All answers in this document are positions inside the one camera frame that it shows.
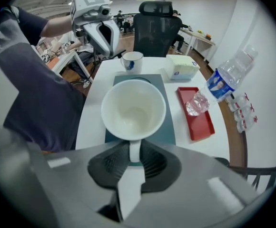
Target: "teal placemat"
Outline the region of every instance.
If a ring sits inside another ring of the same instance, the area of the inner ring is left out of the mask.
[[[175,145],[176,141],[175,141],[172,115],[171,115],[170,107],[168,105],[168,98],[167,98],[166,90],[165,90],[161,75],[160,74],[145,74],[145,75],[116,76],[114,85],[117,83],[120,83],[124,80],[129,80],[129,79],[141,79],[141,80],[145,80],[145,81],[151,83],[162,93],[162,95],[166,101],[167,113],[166,113],[166,118],[165,118],[162,126],[158,129],[158,131],[156,133],[154,133],[152,136],[149,136],[146,140],[169,143],[169,144]],[[106,130],[106,133],[105,133],[105,142],[106,143],[110,142],[110,141],[115,141],[118,139],[119,138],[112,135],[108,130]]]

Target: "white table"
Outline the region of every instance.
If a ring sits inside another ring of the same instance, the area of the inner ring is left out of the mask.
[[[66,53],[64,55],[59,56],[59,61],[56,63],[56,65],[52,68],[52,71],[55,72],[57,75],[62,71],[62,69],[67,65],[67,63],[72,59],[75,58],[76,62],[82,69],[83,73],[86,75],[87,78],[90,77],[89,72],[84,67],[84,64],[82,63],[80,57],[78,56],[77,52],[75,50],[70,51],[69,53]]]
[[[185,55],[188,55],[188,53],[190,51],[190,45],[191,45],[191,41],[192,41],[193,37],[196,38],[196,40],[195,40],[194,45],[193,45],[192,48],[194,48],[196,46],[197,40],[201,40],[201,41],[204,41],[204,42],[210,44],[211,48],[212,48],[212,46],[215,46],[215,43],[213,41],[206,39],[204,36],[202,36],[199,33],[191,32],[188,29],[183,29],[183,28],[181,28],[180,31],[182,31],[182,32],[186,33],[187,35],[191,36]],[[208,50],[208,53],[205,56],[204,61],[206,61],[208,59],[209,52],[210,52],[211,48]]]
[[[223,115],[218,105],[210,110],[211,120],[215,134],[201,141],[192,141],[189,136],[187,121],[181,108],[176,90],[178,87],[204,87],[206,80],[200,72],[187,83],[170,82],[164,67],[167,66],[165,58],[143,58],[143,74],[161,74],[168,102],[172,114],[176,145],[190,150],[198,151],[209,156],[222,157],[229,160],[229,144]],[[94,82],[89,90],[78,129],[76,149],[88,148],[105,141],[105,126],[101,119],[100,108],[104,95],[113,86],[117,75],[124,75],[125,69],[119,60],[102,62]]]

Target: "shoe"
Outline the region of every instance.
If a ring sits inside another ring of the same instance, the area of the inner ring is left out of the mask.
[[[178,53],[178,54],[182,54],[182,55],[184,54],[181,50],[177,50],[177,49],[176,49],[175,52]]]
[[[89,84],[90,82],[87,79],[85,79],[83,84],[83,89],[86,89],[89,86]]]

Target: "white mug with blue pattern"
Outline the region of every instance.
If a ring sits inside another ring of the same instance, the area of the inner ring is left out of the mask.
[[[143,61],[143,54],[141,52],[128,52],[120,60],[128,74],[141,74]]]

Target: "white mug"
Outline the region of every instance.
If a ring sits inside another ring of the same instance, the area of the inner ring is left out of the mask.
[[[128,74],[141,74],[143,61],[143,54],[141,52],[128,52],[120,60]]]
[[[166,110],[166,102],[155,86],[139,79],[129,79],[114,85],[106,93],[101,116],[108,131],[130,141],[130,161],[139,162],[141,140],[161,127]]]

